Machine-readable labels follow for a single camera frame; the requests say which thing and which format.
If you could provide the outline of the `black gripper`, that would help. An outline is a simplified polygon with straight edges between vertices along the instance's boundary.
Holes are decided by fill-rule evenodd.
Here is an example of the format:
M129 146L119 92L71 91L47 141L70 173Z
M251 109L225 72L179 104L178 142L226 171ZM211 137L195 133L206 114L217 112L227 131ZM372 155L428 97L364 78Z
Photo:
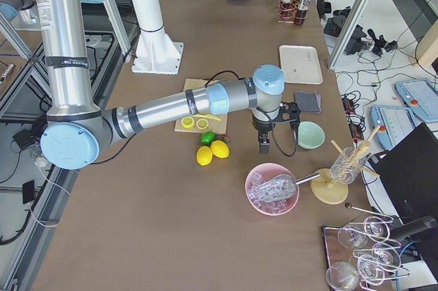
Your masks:
M288 123L295 134L300 125L300 109L295 102L280 102L277 109L265 111L260 107L253 110L253 127L258 131L259 153L269 154L269 132L274 132L274 127L281 123Z

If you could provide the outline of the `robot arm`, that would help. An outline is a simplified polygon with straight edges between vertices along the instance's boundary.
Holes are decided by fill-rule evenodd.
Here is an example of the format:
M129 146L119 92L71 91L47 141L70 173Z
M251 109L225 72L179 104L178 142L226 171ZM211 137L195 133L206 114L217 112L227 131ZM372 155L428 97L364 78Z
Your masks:
M107 109L117 74L103 72L98 81L90 75L82 1L36 0L51 89L47 127L40 136L48 162L66 170L97 164L100 154L118 141L129 142L150 127L196 114L251 110L261 153L268 152L276 125L298 129L298 106L282 101L285 76L271 64L257 68L252 77L208 82L141 105Z

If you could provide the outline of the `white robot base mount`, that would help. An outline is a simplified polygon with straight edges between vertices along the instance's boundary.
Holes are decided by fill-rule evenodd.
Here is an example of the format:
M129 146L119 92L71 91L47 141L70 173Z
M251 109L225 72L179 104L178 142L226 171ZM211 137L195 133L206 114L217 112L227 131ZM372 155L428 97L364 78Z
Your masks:
M132 0L140 35L132 71L176 75L179 72L183 43L166 33L159 0Z

